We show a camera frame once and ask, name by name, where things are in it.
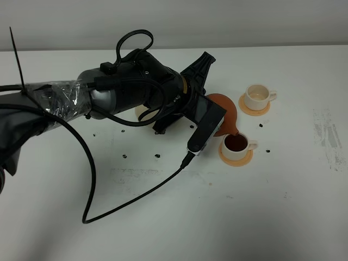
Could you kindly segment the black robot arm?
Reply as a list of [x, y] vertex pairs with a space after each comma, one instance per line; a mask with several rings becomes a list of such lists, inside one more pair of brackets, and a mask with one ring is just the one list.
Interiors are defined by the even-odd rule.
[[226, 111], [205, 95], [215, 61], [203, 53], [182, 72], [145, 49], [82, 72], [77, 80], [1, 87], [1, 173], [14, 175], [22, 145], [75, 118], [110, 119], [130, 127], [152, 125], [158, 134], [182, 117], [197, 125], [188, 141], [188, 165], [219, 129]]

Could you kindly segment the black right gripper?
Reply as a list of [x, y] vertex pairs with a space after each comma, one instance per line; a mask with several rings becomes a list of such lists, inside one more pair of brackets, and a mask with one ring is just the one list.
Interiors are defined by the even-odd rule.
[[204, 85], [208, 76], [210, 66], [216, 59], [207, 52], [204, 52], [196, 61], [185, 68], [181, 73], [183, 90], [174, 105], [165, 110], [164, 117], [157, 120], [152, 129], [155, 134], [165, 134], [166, 129], [186, 117], [192, 122], [200, 122], [204, 112], [197, 112], [200, 96], [206, 91]]

